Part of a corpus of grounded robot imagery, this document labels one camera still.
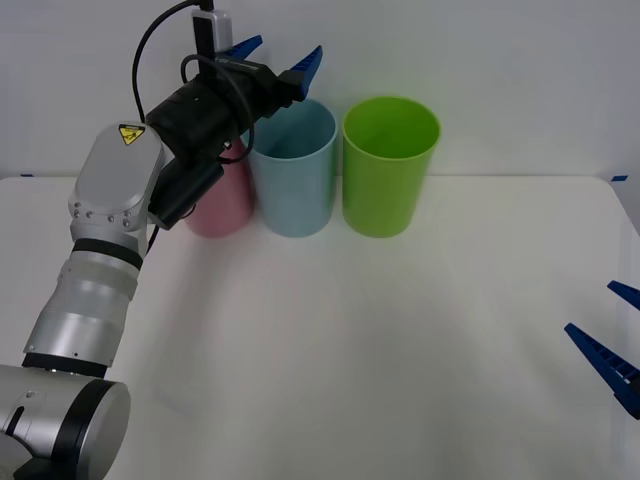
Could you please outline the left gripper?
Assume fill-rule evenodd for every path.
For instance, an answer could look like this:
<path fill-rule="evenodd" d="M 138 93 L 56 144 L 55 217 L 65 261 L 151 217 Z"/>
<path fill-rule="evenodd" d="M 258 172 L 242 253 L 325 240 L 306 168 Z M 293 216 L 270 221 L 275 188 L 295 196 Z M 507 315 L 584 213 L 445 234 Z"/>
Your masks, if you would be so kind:
<path fill-rule="evenodd" d="M 319 45 L 293 67 L 276 75 L 267 65 L 245 60 L 262 43 L 262 36 L 255 35 L 215 59 L 237 83 L 255 119 L 270 118 L 280 108 L 304 101 L 323 58 Z"/>

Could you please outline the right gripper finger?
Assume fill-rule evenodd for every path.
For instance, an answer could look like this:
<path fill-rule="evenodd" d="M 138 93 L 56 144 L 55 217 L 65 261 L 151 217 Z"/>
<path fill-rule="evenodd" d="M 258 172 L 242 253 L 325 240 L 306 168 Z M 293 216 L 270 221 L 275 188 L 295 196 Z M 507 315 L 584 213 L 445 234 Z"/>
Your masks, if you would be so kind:
<path fill-rule="evenodd" d="M 564 331 L 634 419 L 639 418 L 639 369 L 572 323 Z"/>
<path fill-rule="evenodd" d="M 640 310 L 640 291 L 618 281 L 611 281 L 607 288 L 625 300 L 636 310 Z"/>

